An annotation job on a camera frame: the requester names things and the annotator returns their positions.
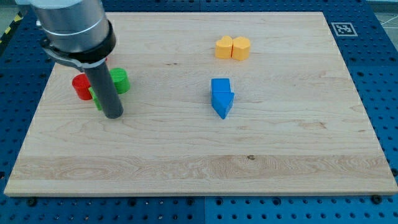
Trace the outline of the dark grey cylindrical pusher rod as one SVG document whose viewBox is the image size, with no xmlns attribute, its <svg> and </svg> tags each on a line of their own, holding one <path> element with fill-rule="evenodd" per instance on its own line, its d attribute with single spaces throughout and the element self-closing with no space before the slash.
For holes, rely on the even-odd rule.
<svg viewBox="0 0 398 224">
<path fill-rule="evenodd" d="M 123 106 L 105 62 L 84 71 L 104 115 L 109 119 L 120 117 L 124 111 Z"/>
</svg>

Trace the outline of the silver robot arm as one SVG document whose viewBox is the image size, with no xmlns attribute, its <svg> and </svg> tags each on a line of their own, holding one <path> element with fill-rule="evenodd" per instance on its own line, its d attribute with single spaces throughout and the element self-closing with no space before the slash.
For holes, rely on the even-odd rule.
<svg viewBox="0 0 398 224">
<path fill-rule="evenodd" d="M 116 46 L 112 23 L 100 0 L 15 0 L 31 8 L 36 26 L 45 37 L 40 41 L 45 53 L 60 65 L 84 72 L 104 115 L 115 119 L 123 106 L 106 65 L 106 57 Z"/>
</svg>

